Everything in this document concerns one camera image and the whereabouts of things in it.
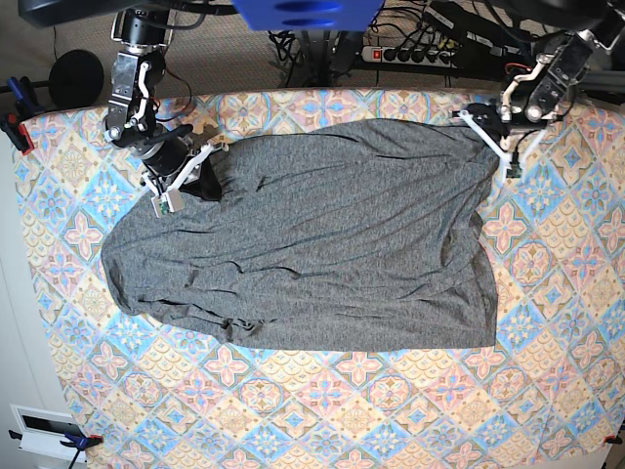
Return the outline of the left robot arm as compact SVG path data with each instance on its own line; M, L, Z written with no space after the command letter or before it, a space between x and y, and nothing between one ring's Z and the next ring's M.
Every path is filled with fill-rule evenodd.
M564 121L559 110L565 97L573 101L583 89L624 92L622 71L591 71L597 53L607 57L624 45L624 25L607 23L568 32L545 45L532 68L510 72L499 98L491 105L470 104L451 112L451 118L474 131L498 156L497 183L525 178L527 159L549 128Z

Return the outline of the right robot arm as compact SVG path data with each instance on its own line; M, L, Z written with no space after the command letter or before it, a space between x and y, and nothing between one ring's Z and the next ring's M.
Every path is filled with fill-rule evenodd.
M182 210L183 195L205 201L222 198L209 156L216 147L191 124L167 129L158 119L157 84L167 71L165 54L176 25L163 7L138 6L117 14L111 38L123 45L111 73L104 138L138 158L141 183L152 192L157 217Z

